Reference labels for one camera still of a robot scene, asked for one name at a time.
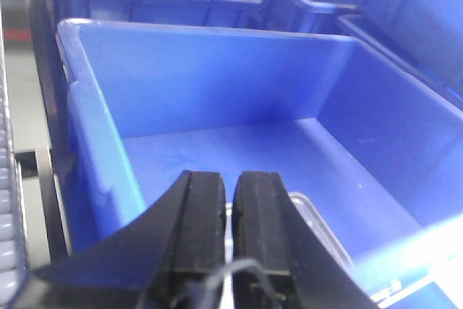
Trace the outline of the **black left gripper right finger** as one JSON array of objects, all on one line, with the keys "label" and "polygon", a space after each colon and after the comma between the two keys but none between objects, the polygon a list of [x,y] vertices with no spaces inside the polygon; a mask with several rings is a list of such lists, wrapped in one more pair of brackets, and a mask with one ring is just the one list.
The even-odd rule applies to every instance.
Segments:
[{"label": "black left gripper right finger", "polygon": [[275,300],[250,270],[233,276],[236,308],[376,308],[306,224],[276,172],[242,172],[232,208],[233,258],[251,258]]}]

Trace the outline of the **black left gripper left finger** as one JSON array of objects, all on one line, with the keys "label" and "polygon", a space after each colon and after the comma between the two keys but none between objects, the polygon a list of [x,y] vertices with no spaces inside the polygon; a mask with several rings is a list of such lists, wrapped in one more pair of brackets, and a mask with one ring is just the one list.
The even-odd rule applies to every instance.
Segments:
[{"label": "black left gripper left finger", "polygon": [[225,263],[226,197],[217,172],[182,172],[133,222],[32,271],[11,308],[186,308],[188,285]]}]

